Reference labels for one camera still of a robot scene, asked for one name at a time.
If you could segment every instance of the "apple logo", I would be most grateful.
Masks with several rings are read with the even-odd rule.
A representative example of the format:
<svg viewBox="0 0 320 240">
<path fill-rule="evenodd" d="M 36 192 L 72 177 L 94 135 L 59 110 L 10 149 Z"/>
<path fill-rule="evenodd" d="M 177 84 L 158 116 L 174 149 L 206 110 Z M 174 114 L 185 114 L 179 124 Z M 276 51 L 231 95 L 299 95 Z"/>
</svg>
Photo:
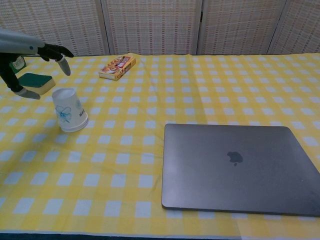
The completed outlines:
<svg viewBox="0 0 320 240">
<path fill-rule="evenodd" d="M 240 153 L 237 151 L 230 151 L 227 155 L 230 157 L 230 162 L 234 163 L 234 166 L 237 166 L 237 163 L 242 163 L 244 161 Z"/>
</svg>

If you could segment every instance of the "blue flower print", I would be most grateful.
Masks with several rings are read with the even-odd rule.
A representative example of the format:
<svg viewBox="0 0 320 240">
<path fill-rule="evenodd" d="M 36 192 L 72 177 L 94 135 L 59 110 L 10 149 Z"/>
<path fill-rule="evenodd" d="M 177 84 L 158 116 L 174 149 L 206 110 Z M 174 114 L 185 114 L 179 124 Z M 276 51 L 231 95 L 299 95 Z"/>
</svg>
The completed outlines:
<svg viewBox="0 0 320 240">
<path fill-rule="evenodd" d="M 63 106 L 56 106 L 55 107 L 56 114 L 60 120 L 65 123 L 70 123 L 70 119 L 72 117 L 71 108 L 70 107 L 63 107 Z"/>
</svg>

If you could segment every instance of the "cardboard box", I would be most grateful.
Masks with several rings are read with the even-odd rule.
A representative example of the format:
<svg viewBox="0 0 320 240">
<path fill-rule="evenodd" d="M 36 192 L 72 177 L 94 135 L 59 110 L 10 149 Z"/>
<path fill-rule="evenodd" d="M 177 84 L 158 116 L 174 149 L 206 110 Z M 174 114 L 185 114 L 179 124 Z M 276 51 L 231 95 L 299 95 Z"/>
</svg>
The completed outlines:
<svg viewBox="0 0 320 240">
<path fill-rule="evenodd" d="M 116 81 L 135 64 L 136 59 L 133 56 L 118 56 L 99 71 L 99 77 Z"/>
</svg>

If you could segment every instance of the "laptop lid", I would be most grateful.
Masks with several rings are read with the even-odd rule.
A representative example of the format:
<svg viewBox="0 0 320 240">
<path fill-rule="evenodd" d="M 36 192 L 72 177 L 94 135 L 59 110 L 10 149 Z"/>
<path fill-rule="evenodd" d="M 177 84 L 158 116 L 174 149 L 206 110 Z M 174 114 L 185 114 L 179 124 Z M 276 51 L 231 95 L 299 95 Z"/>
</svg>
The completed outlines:
<svg viewBox="0 0 320 240">
<path fill-rule="evenodd" d="M 287 127 L 167 124 L 162 206 L 320 216 L 320 173 Z"/>
</svg>

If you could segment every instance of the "upside-down cup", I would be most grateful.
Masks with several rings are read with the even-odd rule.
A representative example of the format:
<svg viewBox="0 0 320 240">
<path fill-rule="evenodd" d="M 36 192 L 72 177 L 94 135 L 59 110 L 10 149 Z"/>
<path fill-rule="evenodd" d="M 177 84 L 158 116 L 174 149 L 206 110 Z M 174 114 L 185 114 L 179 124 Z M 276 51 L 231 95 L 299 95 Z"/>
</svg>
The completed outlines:
<svg viewBox="0 0 320 240">
<path fill-rule="evenodd" d="M 73 88 L 60 88 L 52 93 L 58 124 L 67 133 L 83 129 L 88 124 L 88 114 Z"/>
</svg>

